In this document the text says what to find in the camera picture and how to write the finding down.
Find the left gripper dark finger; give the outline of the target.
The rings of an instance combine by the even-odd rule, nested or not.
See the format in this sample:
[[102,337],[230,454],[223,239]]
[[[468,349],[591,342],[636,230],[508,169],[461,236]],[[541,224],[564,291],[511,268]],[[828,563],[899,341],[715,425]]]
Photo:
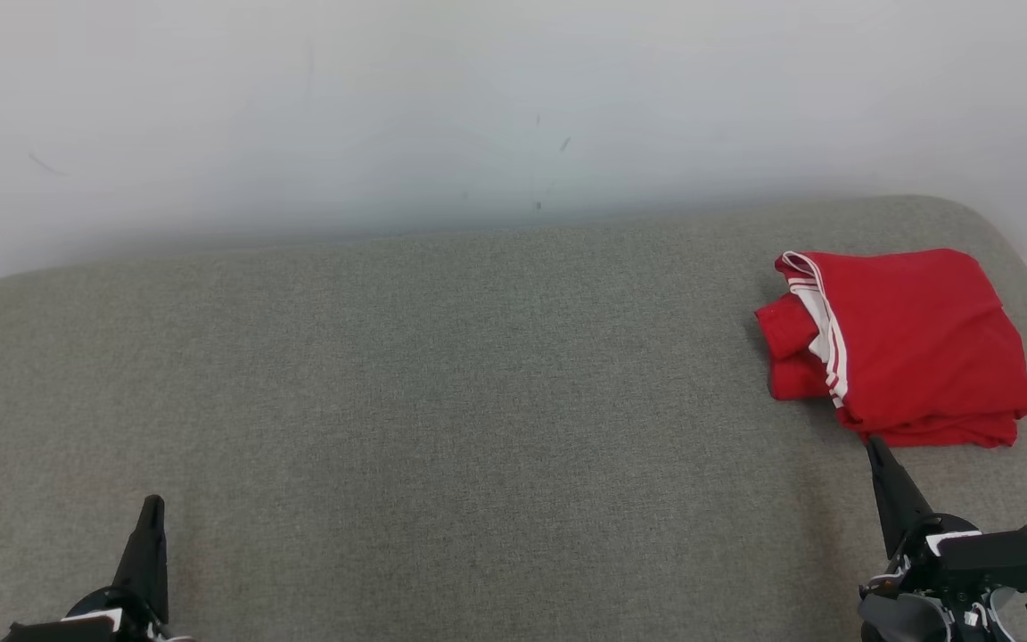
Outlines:
[[159,622],[168,622],[166,503],[147,496],[111,586],[145,603]]

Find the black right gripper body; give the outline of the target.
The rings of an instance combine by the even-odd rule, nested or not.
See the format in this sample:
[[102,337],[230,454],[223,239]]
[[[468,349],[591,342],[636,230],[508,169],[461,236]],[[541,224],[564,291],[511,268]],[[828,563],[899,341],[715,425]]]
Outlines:
[[990,608],[990,595],[1027,595],[1027,527],[983,532],[950,514],[926,514],[902,533],[883,576],[885,595],[941,603],[946,614]]

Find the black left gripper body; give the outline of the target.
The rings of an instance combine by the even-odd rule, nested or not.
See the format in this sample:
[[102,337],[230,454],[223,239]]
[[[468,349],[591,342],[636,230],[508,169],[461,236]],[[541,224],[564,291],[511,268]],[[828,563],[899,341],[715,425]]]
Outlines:
[[14,622],[4,641],[192,641],[172,633],[146,600],[129,589],[101,588],[66,616],[41,624]]

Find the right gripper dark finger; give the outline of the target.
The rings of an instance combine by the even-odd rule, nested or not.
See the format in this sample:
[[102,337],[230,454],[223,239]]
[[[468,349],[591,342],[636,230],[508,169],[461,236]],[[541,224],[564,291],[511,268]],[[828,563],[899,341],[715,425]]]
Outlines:
[[902,541],[934,511],[880,435],[868,436],[867,456],[885,553],[893,558]]

